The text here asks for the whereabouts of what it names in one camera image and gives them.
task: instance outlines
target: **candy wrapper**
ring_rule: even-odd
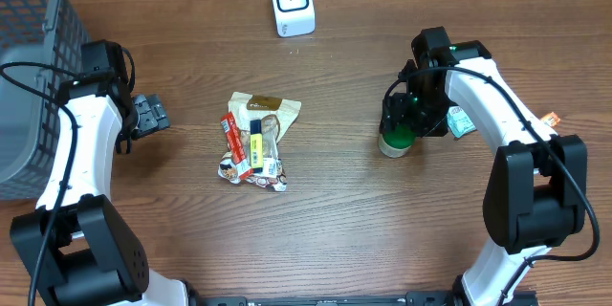
[[[449,107],[447,121],[448,128],[457,139],[476,130],[476,126],[471,122],[468,114],[459,106]]]
[[[541,118],[540,120],[543,121],[544,124],[548,125],[551,128],[561,122],[561,119],[559,118],[559,116],[555,114],[554,112],[544,115],[544,117]]]
[[[230,152],[226,153],[219,163],[219,176],[234,184],[242,180],[275,191],[287,189],[287,176],[283,163],[278,156],[276,144],[285,135],[291,124],[297,118],[301,102],[281,98],[261,97],[234,92],[228,102],[229,113],[222,118],[222,127],[228,136]],[[240,143],[233,142],[228,132],[227,119],[233,118],[235,130]],[[261,120],[263,138],[263,168],[254,173],[252,168],[245,169],[244,159],[251,163],[251,121]]]

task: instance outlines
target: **gray basket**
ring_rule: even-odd
[[[89,40],[68,0],[0,0],[0,64],[42,62],[78,73],[80,45]],[[69,79],[34,67],[6,72],[53,97]],[[0,78],[0,200],[42,194],[58,137],[57,107]]]

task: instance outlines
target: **yellow label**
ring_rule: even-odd
[[[251,134],[251,167],[259,168],[264,166],[264,147],[263,135]]]

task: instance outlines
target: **red wrapper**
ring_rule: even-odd
[[[232,113],[228,113],[221,118],[221,126],[223,131],[226,132],[226,137],[229,142],[229,149],[231,150],[231,156],[233,163],[236,165],[236,170],[241,180],[252,175],[252,168],[247,159],[245,148],[240,142],[240,133],[238,132],[238,126],[236,125],[236,119]]]

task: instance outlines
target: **orange tag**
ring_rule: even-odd
[[[544,115],[540,120],[551,128],[561,122],[561,119],[554,112]]]

